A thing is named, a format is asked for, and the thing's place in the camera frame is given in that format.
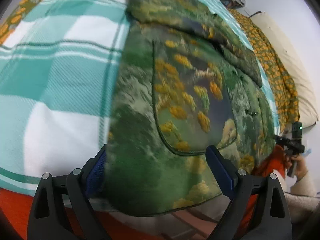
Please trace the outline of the right forearm white fleece sleeve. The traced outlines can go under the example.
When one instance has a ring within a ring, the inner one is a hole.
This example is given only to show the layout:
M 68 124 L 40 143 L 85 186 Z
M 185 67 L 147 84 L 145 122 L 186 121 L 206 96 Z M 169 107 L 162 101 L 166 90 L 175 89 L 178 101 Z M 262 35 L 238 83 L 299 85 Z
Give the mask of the right forearm white fleece sleeve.
M 291 222 L 297 223 L 309 218 L 319 204 L 319 197 L 309 172 L 297 180 L 289 192 L 286 192 L 287 184 L 283 176 L 277 170 L 273 170 L 273 173 L 278 177 L 284 191 Z

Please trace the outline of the right hand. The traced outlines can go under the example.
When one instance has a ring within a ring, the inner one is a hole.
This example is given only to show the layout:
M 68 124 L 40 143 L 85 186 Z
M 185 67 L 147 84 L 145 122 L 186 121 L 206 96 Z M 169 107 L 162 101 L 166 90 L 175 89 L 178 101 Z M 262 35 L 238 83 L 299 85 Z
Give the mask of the right hand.
M 305 158 L 301 154 L 298 154 L 298 155 L 285 154 L 285 157 L 284 157 L 285 170 L 289 170 L 293 163 L 296 163 L 296 169 L 293 176 L 296 178 L 296 181 L 299 181 L 308 173 L 308 168 L 306 165 Z

